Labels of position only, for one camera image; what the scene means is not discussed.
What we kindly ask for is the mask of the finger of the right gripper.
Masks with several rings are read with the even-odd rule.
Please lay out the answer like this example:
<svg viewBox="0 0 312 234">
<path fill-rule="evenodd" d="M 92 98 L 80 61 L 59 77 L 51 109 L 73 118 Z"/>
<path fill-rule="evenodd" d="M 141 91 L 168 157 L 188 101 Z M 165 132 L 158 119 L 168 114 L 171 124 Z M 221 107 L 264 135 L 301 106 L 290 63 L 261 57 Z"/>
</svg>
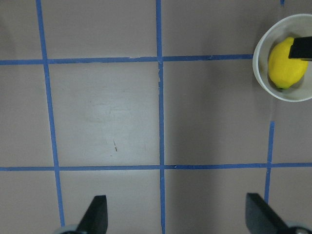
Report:
<svg viewBox="0 0 312 234">
<path fill-rule="evenodd" d="M 312 59 L 312 38 L 295 38 L 290 48 L 290 59 Z"/>
</svg>

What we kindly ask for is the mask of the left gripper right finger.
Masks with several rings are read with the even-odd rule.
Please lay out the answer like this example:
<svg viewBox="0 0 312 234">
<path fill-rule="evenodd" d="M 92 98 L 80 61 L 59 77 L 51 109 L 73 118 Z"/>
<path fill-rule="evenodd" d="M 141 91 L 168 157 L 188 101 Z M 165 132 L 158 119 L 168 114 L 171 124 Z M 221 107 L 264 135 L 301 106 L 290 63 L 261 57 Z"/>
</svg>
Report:
<svg viewBox="0 0 312 234">
<path fill-rule="evenodd" d="M 251 234 L 282 234 L 289 229 L 257 193 L 246 194 L 245 222 Z"/>
</svg>

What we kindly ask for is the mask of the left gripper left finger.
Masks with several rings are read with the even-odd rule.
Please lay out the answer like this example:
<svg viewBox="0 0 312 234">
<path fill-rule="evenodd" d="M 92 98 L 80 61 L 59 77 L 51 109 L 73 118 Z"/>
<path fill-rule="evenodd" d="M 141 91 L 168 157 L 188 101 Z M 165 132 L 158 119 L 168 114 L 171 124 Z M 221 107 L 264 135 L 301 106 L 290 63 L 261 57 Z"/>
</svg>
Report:
<svg viewBox="0 0 312 234">
<path fill-rule="evenodd" d="M 77 234 L 105 234 L 107 229 L 107 198 L 105 195 L 97 195 L 93 198 L 75 232 Z"/>
</svg>

